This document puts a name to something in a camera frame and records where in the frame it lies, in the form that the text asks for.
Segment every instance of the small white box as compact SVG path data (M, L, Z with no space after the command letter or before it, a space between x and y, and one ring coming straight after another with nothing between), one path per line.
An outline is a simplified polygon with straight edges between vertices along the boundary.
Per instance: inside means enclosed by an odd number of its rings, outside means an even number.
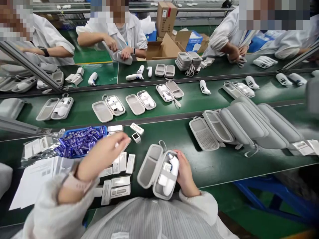
M71 81L73 80L74 75L75 75L75 74L70 74L70 75L65 79L65 81L68 82L68 83L72 83Z
M131 194L131 185L111 189L111 199Z
M100 174L99 174L99 178L102 178L102 177L106 177L106 176L109 176L109 175L112 175L113 174L113 167L109 167L107 169L104 169Z
M141 137L138 133L132 134L132 138L134 139L135 143L139 143L141 141Z
M126 171L125 171L127 174L133 173L134 162L135 162L135 154L129 154L129 158L127 159Z
M122 152L120 154L120 172L126 170L127 152Z
M111 195L111 181L105 180L103 183L101 206L110 204L110 195Z
M120 156L118 156L113 162L113 174L120 173Z
M139 127L137 124L132 123L130 128L132 130L134 130L136 133L139 133L139 135L142 135L144 133L144 129L142 129L141 127Z
M111 188L130 185L130 183L131 183L131 176L112 178Z
M102 197L103 187L102 187L102 186L96 186L96 188L94 189L93 194L94 194L94 197L95 197L95 198Z
M46 151L48 148L51 147L52 144L53 144L52 137L44 136L43 138L41 138L40 139L41 152Z
M77 72L77 74L80 74L81 76L83 76L83 74L84 74L83 67L79 67L76 72Z
M114 126L108 126L107 131L113 131L113 132L120 132L123 131L123 125L114 125Z

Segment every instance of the gray carrying case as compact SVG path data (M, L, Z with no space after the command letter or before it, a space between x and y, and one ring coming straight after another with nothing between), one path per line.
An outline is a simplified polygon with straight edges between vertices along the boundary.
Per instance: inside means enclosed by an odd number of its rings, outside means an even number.
M158 184L160 174L162 173L167 178L172 179L175 181L175 184L177 180L177 176L174 176L163 169L164 162L169 163L169 157L167 155L168 153L175 156L177 155L177 153L172 150L166 150L165 144L164 147L158 144L152 144L146 153L142 166L137 175L137 182L143 188L148 189L153 185L154 195L163 200L169 200L172 197L175 185L170 195L166 196L163 193L163 186Z

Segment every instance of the white product box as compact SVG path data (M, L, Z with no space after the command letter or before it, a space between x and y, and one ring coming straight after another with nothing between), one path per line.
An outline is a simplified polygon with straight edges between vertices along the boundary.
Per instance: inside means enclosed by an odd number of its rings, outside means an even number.
M132 174L134 170L134 162L135 162L135 154L129 154L129 158L127 159L126 164L126 173Z
M127 152L122 152L120 154L120 172L126 170L126 162L127 162Z
M111 199L127 196L131 194L131 185L111 189Z
M109 176L113 174L113 167L109 167L107 169L104 169L100 174L99 174L99 178L105 177L105 176Z
M111 188L130 185L130 183L131 183L131 176L112 178Z
M111 181L105 180L103 184L101 206L110 204L110 195L111 195Z
M120 132L123 131L123 125L114 125L114 126L108 126L107 131L114 131L114 132Z
M136 133L138 133L139 135L142 135L144 133L144 129L142 129L141 127L139 127L137 124L132 123L130 128L132 130L134 130Z
M113 174L120 173L120 156L118 156L113 162Z

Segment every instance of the green workbench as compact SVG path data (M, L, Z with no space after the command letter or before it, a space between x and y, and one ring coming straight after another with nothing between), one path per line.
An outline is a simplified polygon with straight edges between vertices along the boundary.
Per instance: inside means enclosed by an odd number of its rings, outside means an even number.
M304 104L277 107L276 110L296 126L305 138L319 140L318 121L308 117ZM112 204L132 197L153 196L152 189L144 190L137 183L137 174L149 146L157 144L159 140L166 143L167 149L177 148L185 153L192 167L194 181L200 188L319 163L317 156L293 156L286 149L261 149L251 158L244 156L245 149L235 150L234 145L227 145L225 148L210 152L202 151L189 128L190 121L191 119L181 119L142 125L145 132L141 137L141 143L132 142L126 150L128 153L136 155L131 183L132 193L128 197L112 200ZM124 131L128 135L134 133L128 126L124 127ZM0 226L24 222L33 208L33 206L29 206L22 210L8 211L22 176L23 170L16 168L20 163L22 143L26 141L28 139L0 142L2 155L0 162L14 168L11 188L0 203L2 215ZM100 207L100 200L100 198L95 198L91 208Z

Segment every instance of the blue box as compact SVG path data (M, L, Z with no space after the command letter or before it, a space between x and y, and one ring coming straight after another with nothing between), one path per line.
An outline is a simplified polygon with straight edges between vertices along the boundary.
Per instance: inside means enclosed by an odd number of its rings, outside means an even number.
M151 34L146 34L147 41L156 41L157 30L153 31Z

